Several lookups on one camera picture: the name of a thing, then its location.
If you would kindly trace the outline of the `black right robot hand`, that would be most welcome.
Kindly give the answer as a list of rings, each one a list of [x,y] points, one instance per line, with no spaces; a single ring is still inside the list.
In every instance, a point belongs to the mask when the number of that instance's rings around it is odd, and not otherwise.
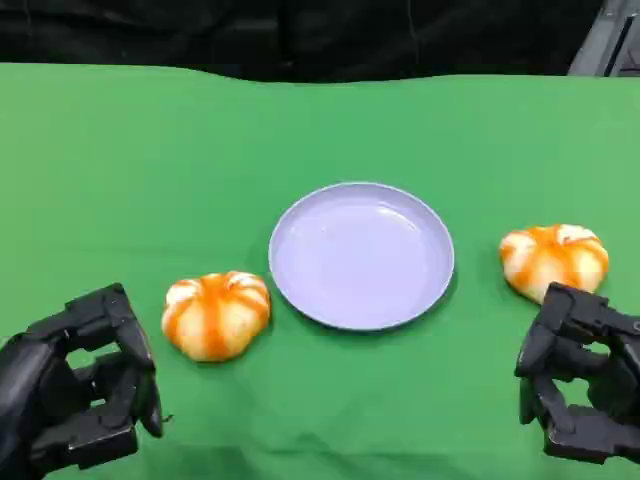
[[[553,282],[514,374],[519,420],[539,423],[547,455],[638,462],[638,317],[610,307],[605,297]]]

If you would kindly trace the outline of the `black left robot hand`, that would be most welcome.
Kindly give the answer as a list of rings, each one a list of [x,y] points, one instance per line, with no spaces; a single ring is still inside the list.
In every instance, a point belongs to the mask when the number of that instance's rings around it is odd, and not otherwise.
[[[138,424],[163,435],[149,340],[121,284],[67,302],[2,346],[2,478],[134,454]]]

